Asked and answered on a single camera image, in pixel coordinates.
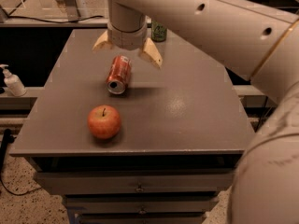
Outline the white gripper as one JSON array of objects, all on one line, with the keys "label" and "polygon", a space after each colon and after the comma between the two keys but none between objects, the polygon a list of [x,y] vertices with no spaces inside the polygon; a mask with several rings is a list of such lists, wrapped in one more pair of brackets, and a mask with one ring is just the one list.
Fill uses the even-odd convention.
[{"label": "white gripper", "polygon": [[107,31],[104,31],[93,45],[93,51],[100,49],[112,49],[113,45],[120,49],[135,50],[140,49],[139,57],[160,69],[163,58],[154,42],[148,37],[147,24],[139,30],[124,32],[115,28],[110,22],[107,24]]}]

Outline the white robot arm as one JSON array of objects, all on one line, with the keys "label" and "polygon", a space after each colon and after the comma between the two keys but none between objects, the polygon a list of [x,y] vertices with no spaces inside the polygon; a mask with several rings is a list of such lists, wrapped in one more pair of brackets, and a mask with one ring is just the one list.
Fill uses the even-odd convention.
[{"label": "white robot arm", "polygon": [[246,0],[110,0],[123,31],[124,8],[162,23],[248,80],[278,107],[235,171],[228,224],[299,224],[298,17]]}]

